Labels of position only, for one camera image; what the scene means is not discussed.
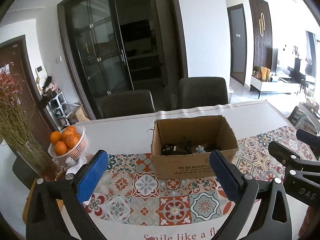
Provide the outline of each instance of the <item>orange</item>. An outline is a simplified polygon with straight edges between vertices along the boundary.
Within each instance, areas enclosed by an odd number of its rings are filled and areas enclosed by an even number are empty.
[[[72,131],[74,134],[77,133],[77,129],[73,125],[68,126],[67,130]]]
[[[66,139],[66,137],[70,134],[75,134],[73,131],[70,130],[65,130],[62,134],[62,141],[64,141]]]
[[[80,140],[81,138],[81,134],[80,133],[75,133],[75,135],[78,137],[78,139]]]
[[[79,139],[75,134],[70,134],[66,137],[64,140],[65,144],[68,146],[68,148],[73,148],[78,143]]]
[[[50,141],[53,144],[56,144],[58,141],[61,141],[62,134],[58,131],[55,131],[50,134]]]
[[[67,146],[64,144],[64,142],[59,141],[54,147],[54,152],[57,156],[64,155],[65,153],[67,153]]]

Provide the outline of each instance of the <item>white table surface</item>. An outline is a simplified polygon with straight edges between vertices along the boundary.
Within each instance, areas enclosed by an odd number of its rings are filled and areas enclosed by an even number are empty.
[[[109,154],[141,154],[150,152],[152,130],[149,129],[154,127],[155,120],[219,114],[227,119],[237,139],[291,125],[266,100],[168,112],[159,111],[153,114],[117,117],[79,124],[86,128],[85,133],[89,141],[86,152],[89,154],[95,154],[99,149],[103,149]],[[287,195],[287,198],[292,219],[292,236],[293,239],[296,239],[308,206],[289,195]],[[245,236],[249,231],[258,207],[259,203],[253,206],[248,221],[239,237]],[[62,214],[71,234],[79,238],[65,207],[62,210]],[[187,233],[187,235],[196,234],[196,239],[211,239],[210,229],[215,228],[216,231],[226,218],[227,216],[223,216],[200,223],[166,227],[127,225],[103,219],[94,219],[94,222],[108,240],[127,239],[128,236],[130,236],[131,240],[145,240],[145,235],[149,237],[156,236],[159,239],[162,236],[162,240],[169,240],[168,237],[173,237],[172,240],[177,240],[177,234],[182,233]],[[205,233],[206,237],[201,238],[201,233]]]

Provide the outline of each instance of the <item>wooden door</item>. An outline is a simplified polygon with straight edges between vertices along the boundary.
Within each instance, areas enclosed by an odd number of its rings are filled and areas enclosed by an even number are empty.
[[[244,85],[247,66],[247,30],[243,4],[227,8],[231,38],[230,76]]]
[[[35,139],[44,147],[50,145],[51,129],[44,121],[40,111],[36,107],[31,89],[27,83],[26,74],[23,70],[25,61],[22,42],[17,41],[6,47],[0,48],[0,67],[9,64],[10,73],[17,73],[13,79],[19,79],[22,84],[22,94],[20,97],[21,106],[25,109],[27,116],[30,116],[30,129]]]

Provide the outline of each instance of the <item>glass vase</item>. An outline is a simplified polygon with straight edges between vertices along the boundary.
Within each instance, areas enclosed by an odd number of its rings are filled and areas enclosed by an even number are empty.
[[[17,152],[46,181],[54,181],[61,170],[35,140],[29,140]]]

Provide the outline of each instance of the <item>gray chair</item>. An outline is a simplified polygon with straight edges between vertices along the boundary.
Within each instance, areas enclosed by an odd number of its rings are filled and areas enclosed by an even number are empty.
[[[131,90],[106,96],[102,102],[103,118],[155,113],[149,90]]]
[[[192,77],[179,81],[178,106],[193,108],[228,104],[226,81],[221,77]]]

